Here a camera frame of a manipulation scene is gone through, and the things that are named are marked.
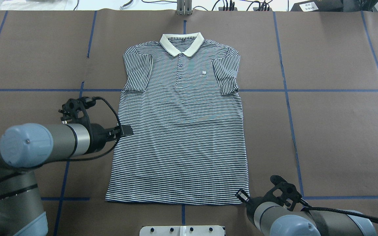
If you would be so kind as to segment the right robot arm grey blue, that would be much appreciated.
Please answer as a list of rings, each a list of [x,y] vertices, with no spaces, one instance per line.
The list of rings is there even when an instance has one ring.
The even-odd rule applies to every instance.
[[[376,236],[375,217],[354,210],[305,206],[290,211],[271,191],[250,197],[240,189],[235,194],[246,206],[249,221],[264,236]]]

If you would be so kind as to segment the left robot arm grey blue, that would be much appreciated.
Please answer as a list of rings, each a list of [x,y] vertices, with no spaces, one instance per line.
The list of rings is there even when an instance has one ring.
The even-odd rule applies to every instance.
[[[46,236],[48,219],[34,170],[48,163],[75,161],[107,142],[133,134],[130,125],[104,129],[90,124],[27,123],[8,128],[0,138],[0,236]]]

